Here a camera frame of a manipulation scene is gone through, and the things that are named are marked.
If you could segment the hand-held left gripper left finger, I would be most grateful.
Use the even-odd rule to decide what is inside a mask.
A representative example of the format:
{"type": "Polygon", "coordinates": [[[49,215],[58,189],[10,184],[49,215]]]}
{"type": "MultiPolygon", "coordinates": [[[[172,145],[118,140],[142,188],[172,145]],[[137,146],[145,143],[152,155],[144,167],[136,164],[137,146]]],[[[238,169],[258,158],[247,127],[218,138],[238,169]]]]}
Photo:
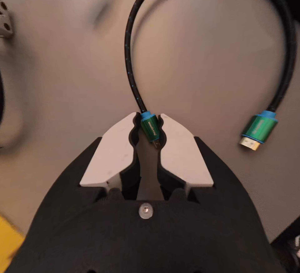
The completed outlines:
{"type": "Polygon", "coordinates": [[[103,135],[80,181],[82,187],[132,188],[140,181],[137,156],[140,113],[133,112],[103,135]]]}

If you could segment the yellow plastic bin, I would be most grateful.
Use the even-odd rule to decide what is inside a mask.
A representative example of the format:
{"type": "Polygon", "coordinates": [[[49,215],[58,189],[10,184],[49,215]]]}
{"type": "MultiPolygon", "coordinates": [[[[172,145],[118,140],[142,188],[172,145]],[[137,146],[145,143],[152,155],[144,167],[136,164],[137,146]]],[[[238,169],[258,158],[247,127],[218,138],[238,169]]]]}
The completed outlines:
{"type": "Polygon", "coordinates": [[[10,265],[25,237],[6,218],[0,216],[0,272],[10,265]]]}

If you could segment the person's black printed shirt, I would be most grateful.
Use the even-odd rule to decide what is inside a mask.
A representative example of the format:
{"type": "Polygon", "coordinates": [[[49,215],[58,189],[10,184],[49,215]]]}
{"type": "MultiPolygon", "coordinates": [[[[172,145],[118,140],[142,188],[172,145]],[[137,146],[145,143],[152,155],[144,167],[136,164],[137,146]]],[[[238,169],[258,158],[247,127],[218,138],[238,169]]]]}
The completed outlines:
{"type": "Polygon", "coordinates": [[[295,219],[271,243],[281,265],[288,273],[300,272],[300,217],[295,219]]]}

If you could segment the black hdmi cable green plugs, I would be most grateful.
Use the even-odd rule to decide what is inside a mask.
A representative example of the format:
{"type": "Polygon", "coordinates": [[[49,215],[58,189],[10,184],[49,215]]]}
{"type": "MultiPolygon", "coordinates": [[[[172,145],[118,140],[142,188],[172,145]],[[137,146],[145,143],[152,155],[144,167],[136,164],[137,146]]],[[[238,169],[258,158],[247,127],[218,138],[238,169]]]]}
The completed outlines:
{"type": "MultiPolygon", "coordinates": [[[[151,114],[151,112],[147,110],[144,104],[144,101],[139,93],[137,84],[134,79],[133,67],[131,62],[130,45],[133,25],[138,11],[144,1],[145,0],[136,0],[134,2],[126,24],[124,42],[125,66],[130,88],[141,112],[142,129],[144,130],[144,133],[148,137],[149,141],[153,142],[155,147],[157,147],[157,142],[159,139],[158,120],[157,118],[153,119],[153,117],[155,117],[155,114],[151,114]]],[[[281,79],[271,103],[266,110],[262,111],[260,114],[256,114],[251,118],[241,134],[240,144],[244,147],[252,149],[253,151],[256,151],[261,144],[265,143],[275,126],[278,124],[278,120],[276,119],[276,111],[279,108],[290,86],[297,57],[295,24],[288,3],[286,0],[271,1],[277,9],[277,12],[280,15],[283,24],[286,52],[283,62],[281,79]]]]}

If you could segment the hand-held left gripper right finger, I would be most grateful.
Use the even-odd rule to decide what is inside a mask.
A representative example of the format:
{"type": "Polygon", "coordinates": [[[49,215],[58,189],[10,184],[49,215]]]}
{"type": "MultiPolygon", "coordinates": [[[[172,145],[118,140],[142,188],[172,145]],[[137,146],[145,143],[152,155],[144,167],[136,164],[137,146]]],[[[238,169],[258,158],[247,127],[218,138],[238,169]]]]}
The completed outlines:
{"type": "Polygon", "coordinates": [[[163,188],[208,188],[214,185],[195,137],[183,125],[161,114],[164,137],[157,178],[163,188]]]}

